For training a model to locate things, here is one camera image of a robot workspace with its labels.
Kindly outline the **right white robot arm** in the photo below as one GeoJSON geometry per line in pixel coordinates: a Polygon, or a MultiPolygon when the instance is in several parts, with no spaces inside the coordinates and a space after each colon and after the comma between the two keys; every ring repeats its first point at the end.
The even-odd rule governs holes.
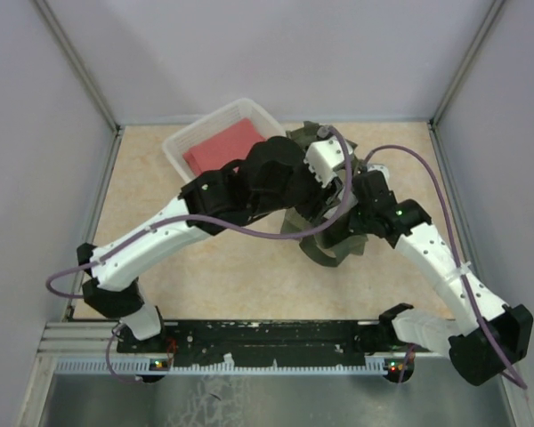
{"type": "Polygon", "coordinates": [[[510,306],[465,265],[458,266],[418,202],[397,201],[377,170],[354,176],[352,192],[357,199],[352,222],[413,262],[453,315],[445,319],[407,303],[394,306],[379,318],[379,338],[387,350],[401,351],[410,343],[436,352],[473,386],[525,358],[533,327],[530,311],[522,304],[510,306]]]}

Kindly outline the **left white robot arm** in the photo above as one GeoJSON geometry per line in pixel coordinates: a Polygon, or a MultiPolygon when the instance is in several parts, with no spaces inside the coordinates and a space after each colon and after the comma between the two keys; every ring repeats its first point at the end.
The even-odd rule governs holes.
{"type": "Polygon", "coordinates": [[[152,218],[104,245],[83,243],[77,262],[89,279],[83,300],[124,326],[150,353],[166,346],[156,305],[147,302],[139,277],[186,246],[224,230],[250,234],[250,224],[294,208],[313,220],[344,185],[336,172],[351,149],[331,137],[302,148],[284,136],[257,142],[243,158],[227,161],[186,183],[152,218]]]}

